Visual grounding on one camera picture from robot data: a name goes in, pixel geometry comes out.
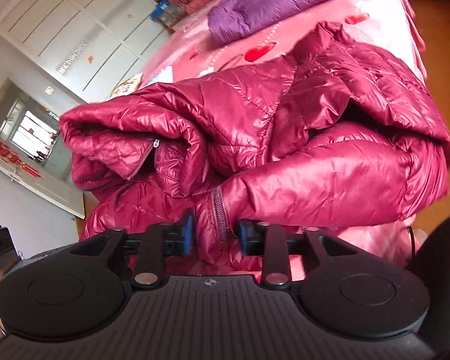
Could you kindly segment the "white sliding-door wardrobe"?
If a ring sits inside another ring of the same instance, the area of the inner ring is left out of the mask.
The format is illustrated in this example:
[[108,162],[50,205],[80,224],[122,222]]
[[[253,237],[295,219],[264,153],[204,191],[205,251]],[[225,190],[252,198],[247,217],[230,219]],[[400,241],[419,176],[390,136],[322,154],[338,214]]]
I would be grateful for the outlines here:
[[170,38],[154,0],[21,0],[0,35],[85,102],[103,102]]

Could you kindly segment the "blue box by wardrobe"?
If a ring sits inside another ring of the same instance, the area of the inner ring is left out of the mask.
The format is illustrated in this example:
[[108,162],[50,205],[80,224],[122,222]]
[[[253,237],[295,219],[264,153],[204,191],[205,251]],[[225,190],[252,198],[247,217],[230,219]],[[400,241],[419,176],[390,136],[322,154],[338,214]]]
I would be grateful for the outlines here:
[[170,2],[168,0],[158,0],[156,7],[150,14],[152,20],[159,20],[160,17],[167,11],[170,6]]

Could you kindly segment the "purple down jacket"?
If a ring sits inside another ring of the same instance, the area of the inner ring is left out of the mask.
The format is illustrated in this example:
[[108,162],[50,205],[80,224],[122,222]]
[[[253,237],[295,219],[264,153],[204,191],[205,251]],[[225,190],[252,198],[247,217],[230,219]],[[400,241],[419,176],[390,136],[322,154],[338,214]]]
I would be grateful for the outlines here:
[[329,0],[223,0],[208,12],[216,46],[223,47]]

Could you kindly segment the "floral yellow pillow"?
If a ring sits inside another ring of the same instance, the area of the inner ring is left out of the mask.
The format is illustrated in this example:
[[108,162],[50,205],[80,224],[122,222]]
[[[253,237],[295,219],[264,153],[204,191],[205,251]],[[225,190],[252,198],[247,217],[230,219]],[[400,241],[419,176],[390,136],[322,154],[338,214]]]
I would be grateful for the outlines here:
[[112,98],[132,94],[140,87],[142,76],[142,73],[137,73],[134,76],[131,76],[128,79],[124,80],[113,88],[107,99],[111,100]]

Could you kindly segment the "crimson red down jacket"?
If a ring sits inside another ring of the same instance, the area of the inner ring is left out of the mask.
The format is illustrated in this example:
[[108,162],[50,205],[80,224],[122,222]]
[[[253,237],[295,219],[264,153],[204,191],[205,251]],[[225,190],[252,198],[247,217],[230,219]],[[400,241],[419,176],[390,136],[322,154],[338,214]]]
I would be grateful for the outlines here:
[[78,106],[60,131],[98,201],[83,239],[193,209],[196,244],[167,260],[172,275],[258,274],[240,219],[327,228],[403,264],[405,222],[449,190],[450,131],[423,82],[337,23],[265,63]]

